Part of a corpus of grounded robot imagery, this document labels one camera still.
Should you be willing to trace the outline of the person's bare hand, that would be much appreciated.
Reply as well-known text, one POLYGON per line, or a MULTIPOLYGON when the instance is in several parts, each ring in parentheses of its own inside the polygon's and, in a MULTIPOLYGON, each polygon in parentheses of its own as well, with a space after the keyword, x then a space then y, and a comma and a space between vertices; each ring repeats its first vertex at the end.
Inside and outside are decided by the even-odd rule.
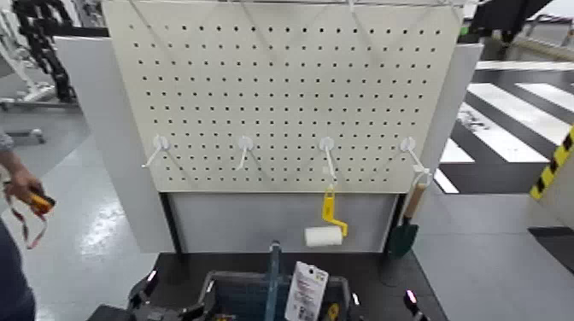
POLYGON ((26 204, 32 203, 32 195, 43 195, 41 181, 24 166, 7 167, 9 183, 4 188, 8 196, 13 196, 26 204))

